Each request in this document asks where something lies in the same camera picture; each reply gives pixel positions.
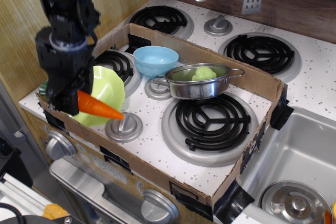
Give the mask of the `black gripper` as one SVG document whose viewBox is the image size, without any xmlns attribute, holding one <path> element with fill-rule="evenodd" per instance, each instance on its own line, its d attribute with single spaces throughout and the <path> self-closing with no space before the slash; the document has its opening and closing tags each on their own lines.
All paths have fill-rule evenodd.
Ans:
<svg viewBox="0 0 336 224">
<path fill-rule="evenodd" d="M 94 45 L 87 44 L 86 37 L 73 43 L 56 40 L 50 27 L 37 33 L 35 43 L 40 67 L 48 75 L 49 106 L 55 111 L 77 115 L 77 90 L 92 93 Z"/>
</svg>

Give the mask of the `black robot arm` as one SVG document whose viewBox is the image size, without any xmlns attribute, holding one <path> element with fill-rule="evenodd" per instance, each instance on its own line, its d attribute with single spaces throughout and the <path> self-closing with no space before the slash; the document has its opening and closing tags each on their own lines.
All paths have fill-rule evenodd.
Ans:
<svg viewBox="0 0 336 224">
<path fill-rule="evenodd" d="M 70 115 L 79 113 L 78 91 L 93 87 L 95 28 L 100 14 L 92 0 L 40 0 L 50 25 L 35 37 L 40 67 L 48 75 L 49 106 Z"/>
</svg>

